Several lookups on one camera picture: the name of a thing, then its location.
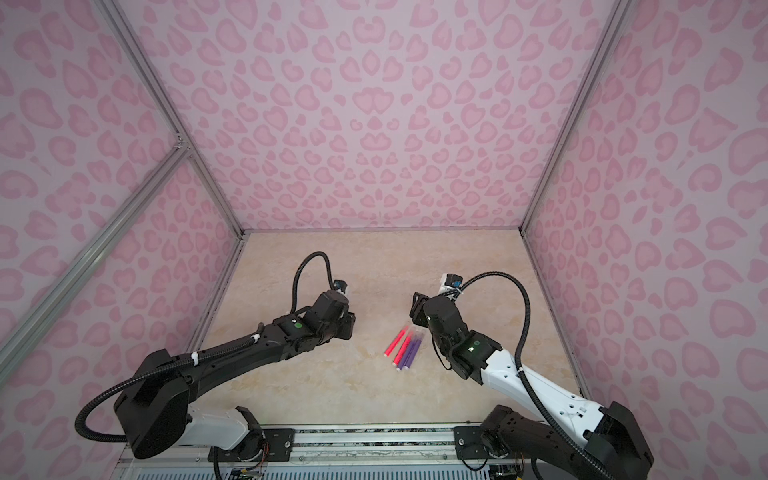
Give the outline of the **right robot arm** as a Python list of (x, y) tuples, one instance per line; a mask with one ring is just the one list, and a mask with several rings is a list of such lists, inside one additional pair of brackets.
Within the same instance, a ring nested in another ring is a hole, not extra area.
[(429, 330), (451, 371), (533, 413), (496, 406), (476, 430), (471, 451), (495, 459), (541, 460), (578, 479), (645, 479), (654, 457), (633, 413), (572, 393), (471, 330), (447, 295), (415, 293), (409, 316)]

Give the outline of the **purple highlighter pen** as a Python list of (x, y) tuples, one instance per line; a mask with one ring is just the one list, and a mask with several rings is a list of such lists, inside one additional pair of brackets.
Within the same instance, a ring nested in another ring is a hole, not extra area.
[(406, 342), (403, 344), (404, 350), (396, 363), (396, 368), (398, 370), (404, 370), (408, 368), (409, 362), (411, 361), (413, 352), (416, 348), (417, 340), (418, 337), (416, 335), (410, 335)]
[(414, 350), (414, 352), (413, 352), (413, 356), (412, 356), (412, 359), (411, 359), (411, 361), (409, 362), (409, 365), (408, 365), (408, 368), (407, 368), (407, 369), (409, 369), (409, 368), (410, 368), (410, 366), (411, 366), (411, 364), (413, 363), (413, 359), (414, 359), (414, 357), (415, 357), (415, 355), (416, 355), (416, 353), (417, 353), (417, 351), (418, 351), (418, 349), (419, 349), (419, 347), (420, 347), (420, 345), (421, 345), (421, 343), (422, 343), (422, 339), (423, 339), (423, 335), (422, 335), (422, 334), (415, 334), (415, 335), (418, 337), (418, 340), (417, 340), (416, 348), (415, 348), (415, 350)]

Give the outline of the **pink highlighter pen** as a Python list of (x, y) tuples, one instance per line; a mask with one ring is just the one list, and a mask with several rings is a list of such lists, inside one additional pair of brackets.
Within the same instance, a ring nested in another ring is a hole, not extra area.
[(411, 340), (412, 340), (411, 333), (405, 333), (404, 336), (402, 337), (402, 343), (399, 345), (398, 352), (395, 355), (393, 360), (393, 365), (398, 370), (401, 370), (404, 366), (406, 353), (408, 352), (408, 348), (410, 347)]
[(395, 335), (393, 340), (390, 342), (390, 344), (387, 346), (384, 355), (390, 356), (395, 348), (399, 345), (399, 343), (404, 339), (406, 333), (408, 332), (409, 328), (407, 326), (402, 327), (399, 332)]

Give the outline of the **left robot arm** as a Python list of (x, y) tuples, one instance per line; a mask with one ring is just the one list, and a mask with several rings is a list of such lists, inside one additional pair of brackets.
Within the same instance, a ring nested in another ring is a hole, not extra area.
[[(139, 459), (177, 444), (192, 429), (190, 405), (218, 386), (264, 365), (289, 360), (333, 339), (352, 337), (355, 314), (339, 291), (321, 293), (313, 305), (274, 319), (230, 342), (172, 356), (161, 349), (148, 355), (134, 375), (88, 401), (74, 420), (81, 437), (101, 443), (127, 443)], [(122, 432), (98, 432), (90, 414), (116, 397), (113, 406)]]

